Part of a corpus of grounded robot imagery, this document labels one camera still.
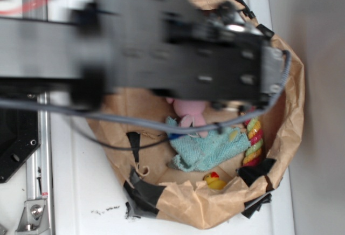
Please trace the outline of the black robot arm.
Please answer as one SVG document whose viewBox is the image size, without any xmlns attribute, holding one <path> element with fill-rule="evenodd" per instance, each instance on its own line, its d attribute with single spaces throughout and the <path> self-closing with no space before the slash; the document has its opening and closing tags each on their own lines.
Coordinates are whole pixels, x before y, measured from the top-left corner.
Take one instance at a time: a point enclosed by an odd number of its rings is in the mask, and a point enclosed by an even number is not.
<svg viewBox="0 0 345 235">
<path fill-rule="evenodd" d="M 143 88 L 265 107 L 284 54 L 235 0 L 93 0 L 66 23 L 1 18 L 1 93 L 69 91 L 78 103 Z"/>
</svg>

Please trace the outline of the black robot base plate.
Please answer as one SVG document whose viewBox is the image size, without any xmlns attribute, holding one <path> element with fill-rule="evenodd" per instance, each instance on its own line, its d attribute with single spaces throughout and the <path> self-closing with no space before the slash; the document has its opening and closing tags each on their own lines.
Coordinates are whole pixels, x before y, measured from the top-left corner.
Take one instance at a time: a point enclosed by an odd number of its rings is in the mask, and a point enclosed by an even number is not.
<svg viewBox="0 0 345 235">
<path fill-rule="evenodd" d="M 1 183 L 6 183 L 40 145 L 38 113 L 1 109 Z"/>
</svg>

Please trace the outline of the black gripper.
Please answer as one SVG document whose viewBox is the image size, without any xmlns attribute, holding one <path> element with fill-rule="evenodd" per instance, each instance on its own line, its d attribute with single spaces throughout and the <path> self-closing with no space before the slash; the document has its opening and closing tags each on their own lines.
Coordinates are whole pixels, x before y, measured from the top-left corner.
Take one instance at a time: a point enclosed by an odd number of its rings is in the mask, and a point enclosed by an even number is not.
<svg viewBox="0 0 345 235">
<path fill-rule="evenodd" d="M 200 21 L 167 20 L 167 42 L 174 47 L 169 97 L 267 108 L 284 87 L 284 53 L 230 2 Z"/>
</svg>

